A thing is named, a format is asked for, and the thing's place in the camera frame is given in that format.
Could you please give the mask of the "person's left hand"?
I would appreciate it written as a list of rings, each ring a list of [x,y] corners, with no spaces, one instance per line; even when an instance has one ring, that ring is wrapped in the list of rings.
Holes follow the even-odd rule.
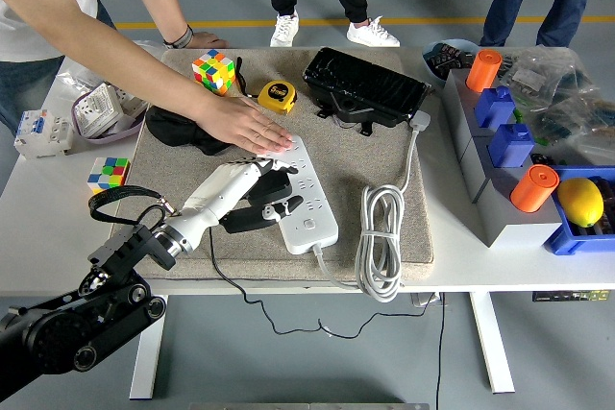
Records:
[[[196,32],[186,45],[187,49],[226,49],[230,44],[227,40],[218,37],[213,33]]]

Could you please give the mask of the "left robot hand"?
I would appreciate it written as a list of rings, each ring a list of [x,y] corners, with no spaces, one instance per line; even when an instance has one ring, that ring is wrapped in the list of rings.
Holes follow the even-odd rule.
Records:
[[[218,166],[185,201],[180,214],[169,218],[158,238],[171,242],[173,255],[196,250],[207,229],[222,225],[228,233],[270,227],[292,215],[303,198],[288,185],[273,187],[276,177],[298,170],[273,158],[251,157]]]

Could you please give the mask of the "person's right hand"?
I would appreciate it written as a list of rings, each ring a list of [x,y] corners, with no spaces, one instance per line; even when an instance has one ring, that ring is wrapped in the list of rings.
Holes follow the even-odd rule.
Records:
[[[191,118],[214,138],[256,155],[291,146],[292,134],[246,98],[212,96]]]

